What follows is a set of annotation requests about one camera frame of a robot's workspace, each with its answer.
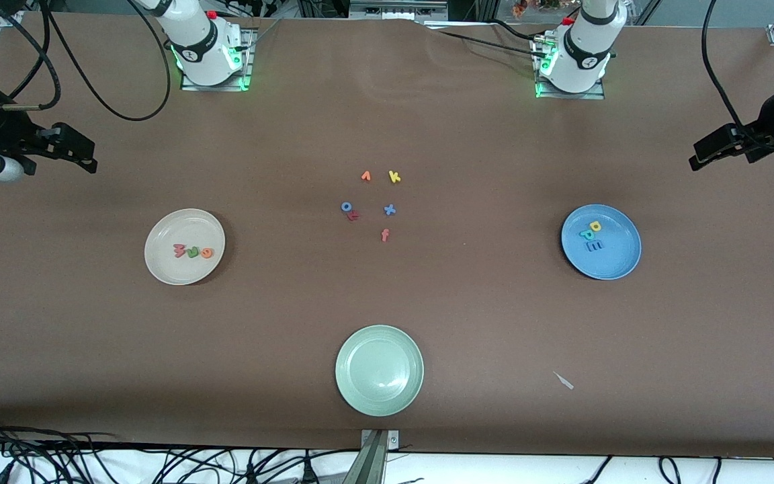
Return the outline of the blue round plate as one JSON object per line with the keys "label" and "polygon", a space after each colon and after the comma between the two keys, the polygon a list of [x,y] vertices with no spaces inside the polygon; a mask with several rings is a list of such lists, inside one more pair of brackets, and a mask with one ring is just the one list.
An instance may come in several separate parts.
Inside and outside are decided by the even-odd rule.
{"label": "blue round plate", "polygon": [[[595,240],[604,244],[602,250],[589,252],[586,242],[578,235],[589,230],[593,221],[602,224]],[[641,236],[636,225],[620,210],[604,204],[579,206],[563,221],[562,251],[572,267],[589,278],[617,280],[636,269],[642,256]]]}

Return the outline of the beige round plate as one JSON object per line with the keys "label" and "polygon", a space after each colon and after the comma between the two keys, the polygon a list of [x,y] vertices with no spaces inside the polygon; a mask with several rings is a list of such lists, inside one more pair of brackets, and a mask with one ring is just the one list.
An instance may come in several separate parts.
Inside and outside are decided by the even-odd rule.
{"label": "beige round plate", "polygon": [[[173,245],[211,247],[211,259],[187,255],[175,258]],[[211,275],[221,262],[226,248],[224,227],[211,212],[185,208],[170,212],[156,223],[144,244],[148,272],[169,285],[190,285]]]}

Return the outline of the brown paper table cover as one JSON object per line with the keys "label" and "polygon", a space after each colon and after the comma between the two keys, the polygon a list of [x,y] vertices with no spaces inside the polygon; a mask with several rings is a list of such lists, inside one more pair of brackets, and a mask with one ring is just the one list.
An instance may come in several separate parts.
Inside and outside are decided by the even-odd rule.
{"label": "brown paper table cover", "polygon": [[[99,167],[41,159],[0,184],[0,425],[774,456],[774,156],[691,171],[693,143],[727,122],[699,44],[624,30],[605,99],[562,100],[535,98],[516,53],[412,22],[289,19],[258,43],[249,91],[174,89],[137,123],[52,44],[62,99],[34,120],[92,138]],[[589,278],[563,254],[563,221],[589,204],[636,225],[629,275]],[[169,285],[144,244],[185,208],[218,218],[224,255]],[[335,382],[343,342],[370,325],[405,331],[425,364],[388,417]]]}

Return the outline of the pale green round plate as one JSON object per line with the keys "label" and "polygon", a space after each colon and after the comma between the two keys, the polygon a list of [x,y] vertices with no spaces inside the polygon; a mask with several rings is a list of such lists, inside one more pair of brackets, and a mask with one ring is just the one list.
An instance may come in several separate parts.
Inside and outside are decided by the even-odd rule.
{"label": "pale green round plate", "polygon": [[390,325],[370,325],[351,334],[335,362],[335,382],[344,401],[370,417],[404,411],[417,398],[425,364],[411,336]]}

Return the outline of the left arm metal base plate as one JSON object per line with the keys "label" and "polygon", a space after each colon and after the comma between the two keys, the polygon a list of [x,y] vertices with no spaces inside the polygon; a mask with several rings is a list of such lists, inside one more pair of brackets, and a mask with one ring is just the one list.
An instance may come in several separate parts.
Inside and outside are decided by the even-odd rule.
{"label": "left arm metal base plate", "polygon": [[547,36],[536,36],[529,41],[529,46],[535,54],[533,71],[537,97],[604,98],[601,79],[610,61],[610,52],[592,55],[578,49],[575,51],[578,57],[574,58],[569,43]]}

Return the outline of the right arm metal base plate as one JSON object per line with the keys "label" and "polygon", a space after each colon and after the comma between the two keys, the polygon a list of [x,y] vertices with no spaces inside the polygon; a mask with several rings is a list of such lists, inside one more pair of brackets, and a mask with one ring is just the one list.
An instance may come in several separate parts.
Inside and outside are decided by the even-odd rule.
{"label": "right arm metal base plate", "polygon": [[246,92],[250,88],[252,74],[255,63],[256,46],[258,40],[258,30],[245,28],[241,31],[240,40],[233,40],[237,43],[234,48],[228,50],[228,58],[231,61],[237,60],[239,68],[231,74],[228,79],[218,85],[196,85],[185,75],[181,78],[180,89],[182,91],[209,91],[209,92]]}

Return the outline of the aluminium frame bar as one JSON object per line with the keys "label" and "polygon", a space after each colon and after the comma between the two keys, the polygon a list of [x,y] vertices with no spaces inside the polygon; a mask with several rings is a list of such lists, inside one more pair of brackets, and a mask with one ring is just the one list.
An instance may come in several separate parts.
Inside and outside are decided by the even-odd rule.
{"label": "aluminium frame bar", "polygon": [[447,0],[349,0],[349,19],[411,19],[446,22]]}

